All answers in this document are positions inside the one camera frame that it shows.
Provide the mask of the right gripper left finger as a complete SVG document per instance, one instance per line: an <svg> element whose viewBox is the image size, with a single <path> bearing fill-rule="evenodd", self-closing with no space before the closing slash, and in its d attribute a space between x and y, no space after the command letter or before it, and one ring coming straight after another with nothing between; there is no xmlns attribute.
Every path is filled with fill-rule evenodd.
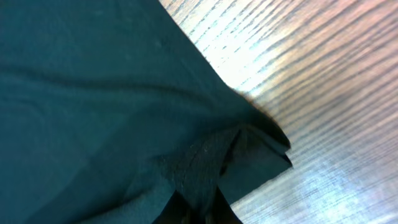
<svg viewBox="0 0 398 224"><path fill-rule="evenodd" d="M153 224L190 224L190 206L175 191Z"/></svg>

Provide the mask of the black t-shirt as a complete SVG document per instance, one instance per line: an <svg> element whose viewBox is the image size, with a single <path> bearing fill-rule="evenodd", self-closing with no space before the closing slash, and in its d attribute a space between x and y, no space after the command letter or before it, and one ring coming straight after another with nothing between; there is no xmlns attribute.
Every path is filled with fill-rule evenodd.
<svg viewBox="0 0 398 224"><path fill-rule="evenodd" d="M292 167L158 1L1 2L1 222L190 223Z"/></svg>

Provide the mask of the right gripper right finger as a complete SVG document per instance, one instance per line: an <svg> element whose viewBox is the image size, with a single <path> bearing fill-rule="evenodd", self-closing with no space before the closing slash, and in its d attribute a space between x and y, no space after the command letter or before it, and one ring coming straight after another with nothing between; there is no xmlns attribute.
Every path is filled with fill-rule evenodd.
<svg viewBox="0 0 398 224"><path fill-rule="evenodd" d="M208 214L208 224L243 224L218 187Z"/></svg>

